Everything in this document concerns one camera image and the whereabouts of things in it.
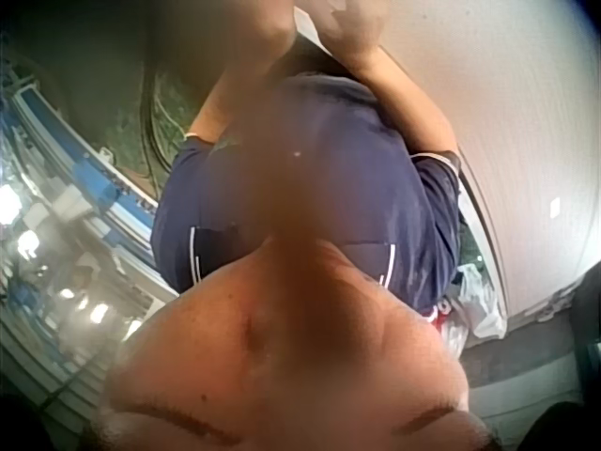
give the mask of white wall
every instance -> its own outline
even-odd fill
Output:
[[[509,315],[601,259],[599,41],[568,0],[393,0],[385,47],[456,127]],[[562,213],[549,217],[561,198]]]

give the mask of white piping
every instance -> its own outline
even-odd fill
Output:
[[[198,282],[201,282],[203,279],[200,278],[200,258],[196,257],[196,277]]]
[[[386,281],[384,287],[388,289],[388,285],[391,284],[391,278],[393,277],[394,258],[396,257],[396,244],[391,244],[391,256],[388,260],[388,272],[386,273]]]
[[[438,155],[437,153],[416,153],[415,155],[411,155],[411,160],[415,159],[415,158],[432,158],[434,160],[438,160],[441,163],[445,163],[447,166],[449,166],[451,168],[451,170],[453,171],[453,173],[459,177],[459,171],[456,167],[453,166],[453,164],[451,163],[451,160],[449,160],[448,158],[443,157],[442,155]]]
[[[196,278],[196,267],[194,263],[194,236],[196,235],[196,227],[190,229],[190,271],[192,271],[192,280],[196,285],[198,279]]]

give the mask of light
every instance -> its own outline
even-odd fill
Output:
[[[79,305],[77,306],[78,310],[84,310],[87,307],[87,303],[88,303],[88,299],[87,296],[85,296],[82,301],[79,303]]]
[[[73,293],[70,289],[65,288],[65,289],[61,289],[60,292],[58,293],[60,294],[63,298],[65,299],[73,299],[75,297],[75,293]]]
[[[90,319],[92,322],[100,324],[108,309],[109,306],[106,303],[99,303],[97,306],[95,306],[94,310],[92,310],[92,313],[90,314]]]
[[[33,230],[27,230],[17,240],[17,250],[25,259],[35,258],[36,249],[39,248],[39,238]]]
[[[140,326],[142,325],[142,321],[139,319],[135,319],[131,322],[130,324],[130,329],[128,329],[128,332],[125,334],[125,337],[123,338],[123,341],[127,340],[131,334],[133,334],[135,331],[137,331]]]
[[[562,200],[557,197],[553,199],[550,205],[550,217],[551,219],[557,218],[562,212]]]
[[[10,187],[10,185],[3,185],[0,187],[0,224],[3,226],[10,226],[23,208],[21,199]]]

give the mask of person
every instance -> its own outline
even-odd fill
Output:
[[[257,32],[246,19],[256,2],[248,3],[238,7],[246,16],[236,28],[243,47],[193,122],[155,218],[157,267],[178,293],[249,255],[269,235],[256,230],[246,207],[244,180],[254,163],[247,160],[259,156],[249,156],[241,129],[265,115],[275,89],[262,88],[264,78],[290,49],[294,18],[282,12],[291,1],[273,2],[255,19]],[[279,156],[303,168],[313,185],[329,225],[323,238],[430,317],[458,261],[458,145],[446,116],[379,47],[386,2],[367,3],[348,2],[346,14],[332,15],[325,1],[305,2],[323,44],[352,79],[285,79],[273,115],[278,125],[265,119],[265,127],[294,141],[282,144]],[[278,36],[254,45],[260,34]]]

